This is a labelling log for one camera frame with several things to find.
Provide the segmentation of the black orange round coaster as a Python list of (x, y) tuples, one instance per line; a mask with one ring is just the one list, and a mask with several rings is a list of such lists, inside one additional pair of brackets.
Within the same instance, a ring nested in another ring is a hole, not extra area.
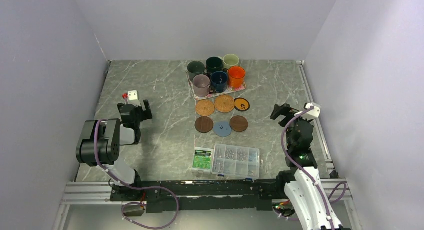
[(250, 109), (250, 103), (244, 98), (235, 98), (234, 99), (234, 108), (238, 111), (244, 112)]

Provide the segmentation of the dark wood coaster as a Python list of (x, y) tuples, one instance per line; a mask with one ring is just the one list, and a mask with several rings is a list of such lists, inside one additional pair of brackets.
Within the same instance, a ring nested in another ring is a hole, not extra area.
[(201, 133), (207, 133), (214, 127), (213, 120), (208, 116), (200, 116), (196, 119), (194, 127)]
[(236, 115), (230, 119), (229, 125), (234, 131), (243, 132), (248, 128), (249, 122), (244, 116)]

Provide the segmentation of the blue smiley coaster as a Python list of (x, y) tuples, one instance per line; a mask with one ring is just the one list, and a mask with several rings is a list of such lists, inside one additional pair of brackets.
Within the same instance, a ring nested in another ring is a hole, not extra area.
[(230, 127), (229, 122), (220, 121), (214, 124), (213, 131), (220, 137), (226, 137), (232, 133), (232, 128)]

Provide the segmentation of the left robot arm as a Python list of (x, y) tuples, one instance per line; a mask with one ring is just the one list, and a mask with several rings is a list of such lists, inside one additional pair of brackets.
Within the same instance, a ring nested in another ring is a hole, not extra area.
[(136, 145), (141, 139), (141, 122), (152, 119), (148, 100), (144, 106), (119, 103), (120, 118), (87, 120), (84, 123), (76, 147), (80, 163), (98, 167), (108, 174), (118, 186), (124, 186), (124, 194), (131, 200), (139, 199), (144, 187), (137, 181), (138, 172), (120, 157), (121, 146)]

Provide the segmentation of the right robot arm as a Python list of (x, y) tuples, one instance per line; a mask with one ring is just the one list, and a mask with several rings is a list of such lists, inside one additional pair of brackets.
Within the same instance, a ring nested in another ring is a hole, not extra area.
[(344, 230), (345, 226), (332, 208), (330, 196), (324, 191), (311, 149), (312, 120), (319, 117), (320, 110), (315, 103), (305, 104), (303, 111), (287, 103), (276, 104), (273, 108), (271, 119), (283, 116), (279, 122), (284, 128), (281, 146), (290, 168), (278, 174), (275, 185), (276, 193), (288, 201), (274, 206), (273, 210), (286, 220), (296, 215), (304, 230)]

